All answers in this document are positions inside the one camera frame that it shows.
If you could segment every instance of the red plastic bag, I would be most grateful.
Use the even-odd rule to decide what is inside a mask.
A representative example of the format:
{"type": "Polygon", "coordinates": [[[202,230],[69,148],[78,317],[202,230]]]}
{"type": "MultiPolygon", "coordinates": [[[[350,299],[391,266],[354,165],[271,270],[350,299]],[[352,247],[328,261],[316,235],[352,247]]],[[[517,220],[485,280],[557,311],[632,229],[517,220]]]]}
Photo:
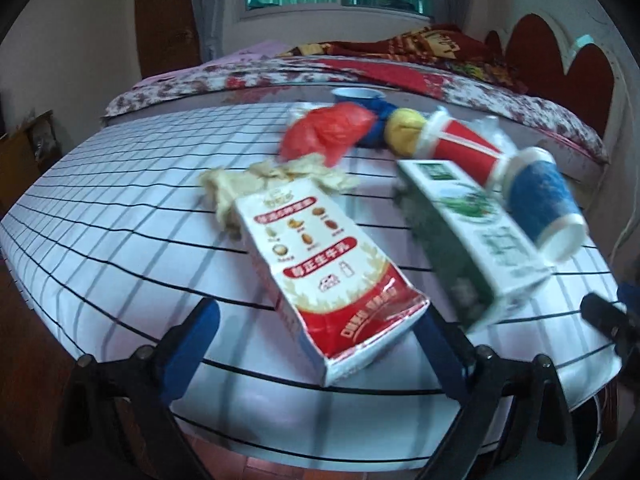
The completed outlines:
{"type": "Polygon", "coordinates": [[[373,112],[354,103],[311,110],[286,131],[280,143],[280,155],[285,160],[293,160],[309,153],[321,153],[326,166],[335,166],[375,122],[373,112]]]}

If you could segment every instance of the red and white milk carton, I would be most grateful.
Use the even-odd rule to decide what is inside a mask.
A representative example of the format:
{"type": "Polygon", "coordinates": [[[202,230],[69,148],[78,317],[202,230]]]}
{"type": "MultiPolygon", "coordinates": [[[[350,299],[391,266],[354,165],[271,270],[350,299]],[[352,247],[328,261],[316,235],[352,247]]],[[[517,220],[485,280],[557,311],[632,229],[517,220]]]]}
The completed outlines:
{"type": "Polygon", "coordinates": [[[322,386],[364,368],[429,306],[310,180],[239,198],[234,207],[254,267],[322,386]]]}

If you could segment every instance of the blue paper cup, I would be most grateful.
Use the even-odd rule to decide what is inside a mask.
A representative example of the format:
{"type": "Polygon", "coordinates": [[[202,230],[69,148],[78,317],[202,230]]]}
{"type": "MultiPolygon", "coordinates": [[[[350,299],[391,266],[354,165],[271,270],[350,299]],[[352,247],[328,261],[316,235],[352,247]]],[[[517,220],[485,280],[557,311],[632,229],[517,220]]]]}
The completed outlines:
{"type": "Polygon", "coordinates": [[[513,157],[502,181],[511,216],[550,265],[567,261],[587,239],[587,222],[552,155],[527,148],[513,157]]]}

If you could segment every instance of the white wall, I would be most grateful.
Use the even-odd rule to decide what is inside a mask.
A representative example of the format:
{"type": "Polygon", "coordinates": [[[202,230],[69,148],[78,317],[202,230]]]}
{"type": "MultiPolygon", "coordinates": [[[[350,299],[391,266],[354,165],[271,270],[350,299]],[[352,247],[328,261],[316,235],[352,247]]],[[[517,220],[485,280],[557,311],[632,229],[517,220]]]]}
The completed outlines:
{"type": "Polygon", "coordinates": [[[0,44],[7,129],[52,109],[64,151],[139,80],[134,0],[30,0],[0,44]]]}
{"type": "Polygon", "coordinates": [[[426,24],[410,14],[367,9],[280,12],[248,20],[240,20],[241,11],[242,0],[225,0],[224,54],[264,40],[293,46],[329,40],[377,41],[426,24]]]}
{"type": "MultiPolygon", "coordinates": [[[[585,34],[594,42],[606,47],[622,69],[628,91],[620,141],[611,156],[611,167],[598,194],[588,219],[594,240],[606,255],[612,249],[632,209],[636,165],[640,153],[633,149],[638,131],[640,110],[640,70],[626,43],[597,0],[488,0],[488,15],[484,28],[481,20],[475,22],[474,34],[484,38],[489,30],[502,28],[510,31],[517,21],[530,12],[544,12],[553,17],[564,29],[568,43],[585,34]]],[[[628,243],[619,253],[614,269],[620,275],[631,258],[638,254],[638,238],[635,247],[628,243]]]]}

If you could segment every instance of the crumpled paper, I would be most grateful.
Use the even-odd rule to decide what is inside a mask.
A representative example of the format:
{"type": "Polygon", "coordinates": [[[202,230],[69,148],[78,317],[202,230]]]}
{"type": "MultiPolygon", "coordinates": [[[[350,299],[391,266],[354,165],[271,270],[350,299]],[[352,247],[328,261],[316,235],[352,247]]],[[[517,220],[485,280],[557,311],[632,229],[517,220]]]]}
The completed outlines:
{"type": "Polygon", "coordinates": [[[244,171],[213,168],[200,174],[200,185],[216,205],[216,217],[226,231],[239,235],[240,222],[232,205],[236,198],[273,189],[297,178],[310,178],[324,192],[344,193],[358,185],[356,176],[324,165],[324,155],[311,153],[284,164],[256,162],[244,171]]]}

